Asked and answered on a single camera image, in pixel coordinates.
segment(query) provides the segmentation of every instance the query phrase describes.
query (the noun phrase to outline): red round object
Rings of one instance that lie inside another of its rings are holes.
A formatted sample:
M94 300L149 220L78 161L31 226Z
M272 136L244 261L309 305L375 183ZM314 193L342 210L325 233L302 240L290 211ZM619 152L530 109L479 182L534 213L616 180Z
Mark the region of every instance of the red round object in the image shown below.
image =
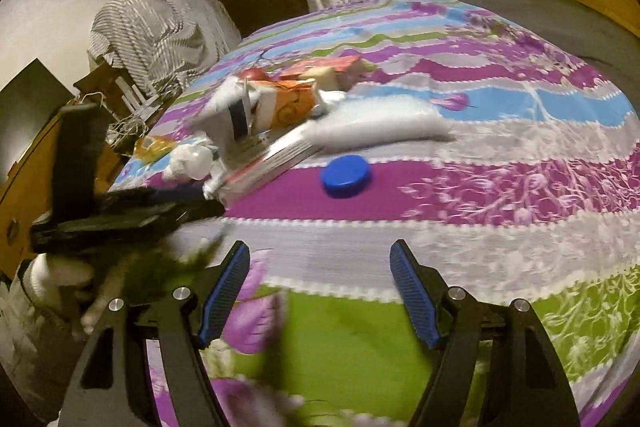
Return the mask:
M249 68L238 76L247 80L270 80L269 75L262 68Z

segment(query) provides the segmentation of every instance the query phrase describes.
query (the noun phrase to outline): blue bottle cap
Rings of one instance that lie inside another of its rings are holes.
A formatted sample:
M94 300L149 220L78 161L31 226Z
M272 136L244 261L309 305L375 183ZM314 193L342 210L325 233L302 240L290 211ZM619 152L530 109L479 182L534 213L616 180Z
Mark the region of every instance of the blue bottle cap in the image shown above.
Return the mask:
M322 187L332 198L351 198L371 181L371 167L362 156L340 156L329 162L321 174Z

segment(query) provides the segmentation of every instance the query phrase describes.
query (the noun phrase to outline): gray mattress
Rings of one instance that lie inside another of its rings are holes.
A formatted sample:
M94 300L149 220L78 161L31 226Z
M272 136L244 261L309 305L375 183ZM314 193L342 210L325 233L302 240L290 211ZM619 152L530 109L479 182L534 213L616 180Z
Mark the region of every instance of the gray mattress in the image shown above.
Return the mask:
M598 68L640 108L640 39L572 0L459 0L490 10Z

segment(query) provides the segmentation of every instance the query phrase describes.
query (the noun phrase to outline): bedsheet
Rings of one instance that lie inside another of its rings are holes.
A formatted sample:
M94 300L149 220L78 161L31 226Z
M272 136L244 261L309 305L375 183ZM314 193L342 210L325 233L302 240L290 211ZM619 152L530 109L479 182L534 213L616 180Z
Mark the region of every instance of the bedsheet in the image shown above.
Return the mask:
M203 353L232 425L404 425L430 376L388 269L403 238L418 261L477 299L529 299L560 356L584 426L595 425L638 358L640 122L580 58L457 0L367 0L269 26L193 84L152 134L186 120L226 74L260 59L358 54L375 64L348 96L409 94L454 123L451 142L363 150L373 181L332 200L316 155L230 207L180 229L188 250L229 227L252 250L220 340ZM132 160L114 188L159 185L167 158ZM157 346L163 421L176 425ZM465 413L480 406L479 359Z

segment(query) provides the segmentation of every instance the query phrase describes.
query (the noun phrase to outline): wooden desk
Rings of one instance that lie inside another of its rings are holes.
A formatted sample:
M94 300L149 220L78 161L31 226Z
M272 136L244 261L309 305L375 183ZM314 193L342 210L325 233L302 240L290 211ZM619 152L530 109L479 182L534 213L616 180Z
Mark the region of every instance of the wooden desk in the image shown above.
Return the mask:
M6 183L0 186L0 271L10 278L20 261L33 257L31 223L50 207L51 171L59 127L56 116L38 133L9 171ZM98 160L96 191L106 192L121 169L120 157L105 144Z

